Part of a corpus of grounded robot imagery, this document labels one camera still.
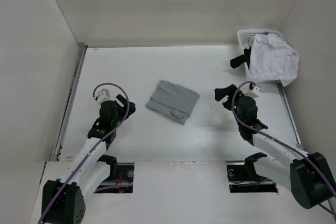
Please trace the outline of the grey tank top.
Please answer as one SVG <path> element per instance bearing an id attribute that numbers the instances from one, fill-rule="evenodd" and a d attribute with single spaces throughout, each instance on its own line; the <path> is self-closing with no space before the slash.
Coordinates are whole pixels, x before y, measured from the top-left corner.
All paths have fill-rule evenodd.
<path id="1" fill-rule="evenodd" d="M 200 95 L 181 85 L 161 80 L 149 101 L 146 108 L 158 114 L 184 125 L 190 118 Z"/>

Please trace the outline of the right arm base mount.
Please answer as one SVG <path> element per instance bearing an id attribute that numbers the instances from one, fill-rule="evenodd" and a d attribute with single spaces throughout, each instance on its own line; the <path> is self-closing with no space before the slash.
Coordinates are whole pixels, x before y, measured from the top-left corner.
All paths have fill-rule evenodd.
<path id="1" fill-rule="evenodd" d="M 244 161 L 226 163 L 229 191 L 231 193 L 277 193 L 278 186 L 267 177 L 256 173 L 255 163 L 267 157 L 264 153 L 256 153 Z"/>

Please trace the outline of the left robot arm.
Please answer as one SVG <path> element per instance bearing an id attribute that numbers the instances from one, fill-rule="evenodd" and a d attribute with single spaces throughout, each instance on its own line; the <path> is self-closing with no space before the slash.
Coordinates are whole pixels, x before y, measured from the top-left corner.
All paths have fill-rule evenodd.
<path id="1" fill-rule="evenodd" d="M 90 196 L 104 180 L 113 181 L 118 175 L 117 159 L 106 152 L 117 128 L 136 111 L 135 104 L 120 94 L 111 99 L 107 89 L 95 100 L 99 116 L 81 151 L 59 178 L 44 184 L 38 223 L 82 223 Z"/>

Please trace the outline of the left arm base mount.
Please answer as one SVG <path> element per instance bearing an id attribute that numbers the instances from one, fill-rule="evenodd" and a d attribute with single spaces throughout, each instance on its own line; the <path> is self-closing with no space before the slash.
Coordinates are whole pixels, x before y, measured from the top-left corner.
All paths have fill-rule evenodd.
<path id="1" fill-rule="evenodd" d="M 116 157 L 103 155 L 99 162 L 110 167 L 109 176 L 99 185 L 95 193 L 127 194 L 133 193 L 134 163 L 119 163 Z"/>

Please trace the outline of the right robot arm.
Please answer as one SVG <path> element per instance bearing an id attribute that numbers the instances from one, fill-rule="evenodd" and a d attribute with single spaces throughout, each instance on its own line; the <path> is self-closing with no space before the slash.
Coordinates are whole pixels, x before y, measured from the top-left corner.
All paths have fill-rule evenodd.
<path id="1" fill-rule="evenodd" d="M 217 102 L 227 99 L 222 105 L 232 112 L 243 140 L 261 150 L 245 159 L 243 172 L 248 179 L 263 176 L 279 183 L 305 209 L 335 197 L 335 180 L 322 154 L 308 153 L 271 136 L 257 117 L 256 101 L 240 87 L 232 84 L 214 92 Z"/>

